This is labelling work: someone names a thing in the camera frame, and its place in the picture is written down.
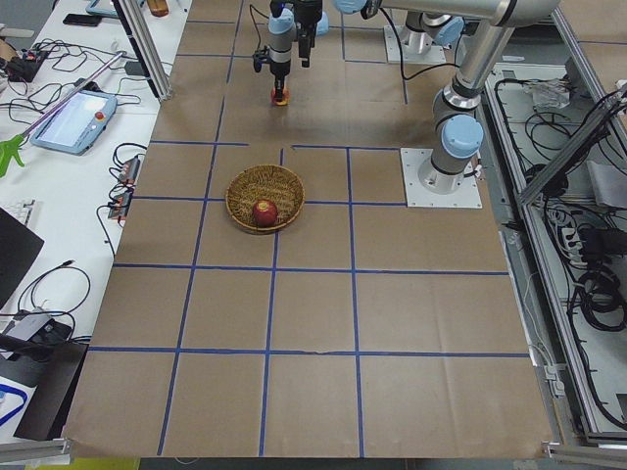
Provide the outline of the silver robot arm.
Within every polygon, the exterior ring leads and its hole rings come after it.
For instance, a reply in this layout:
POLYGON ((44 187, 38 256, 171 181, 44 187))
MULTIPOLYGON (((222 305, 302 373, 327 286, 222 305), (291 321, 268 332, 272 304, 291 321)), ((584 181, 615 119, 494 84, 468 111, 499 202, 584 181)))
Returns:
MULTIPOLYGON (((328 17, 321 1, 272 1, 267 20, 269 40, 254 55, 254 70, 268 65, 273 75, 271 101, 285 106, 289 101, 286 77, 291 70, 292 46, 298 46, 302 66, 310 65, 315 40, 328 30, 328 17)), ((384 27, 390 62, 422 63, 432 50, 440 51, 459 40, 464 19, 447 14, 409 10, 402 28, 393 22, 384 27)))
POLYGON ((534 24, 551 14, 556 1, 336 1, 334 7, 345 14, 361 13, 369 19, 383 7, 420 13, 419 26, 427 33, 440 31, 447 20, 473 17, 480 24, 471 50, 452 78, 435 97, 433 116, 438 143, 431 157, 418 170, 422 186, 439 195, 457 191, 464 169, 478 153, 484 131, 472 115, 481 102, 486 79, 509 38, 518 27, 534 24))

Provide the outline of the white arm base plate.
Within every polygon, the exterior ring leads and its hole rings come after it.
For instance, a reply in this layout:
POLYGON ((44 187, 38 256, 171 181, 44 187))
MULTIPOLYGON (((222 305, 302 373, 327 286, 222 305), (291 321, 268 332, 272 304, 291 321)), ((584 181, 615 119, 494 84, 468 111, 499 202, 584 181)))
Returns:
POLYGON ((431 149, 401 148, 406 202, 409 208, 480 210, 482 202, 471 163, 462 173, 439 172, 431 149))
POLYGON ((387 62, 398 64, 440 65, 446 62, 444 48, 436 45, 426 32, 415 32, 406 26, 383 27, 387 62))

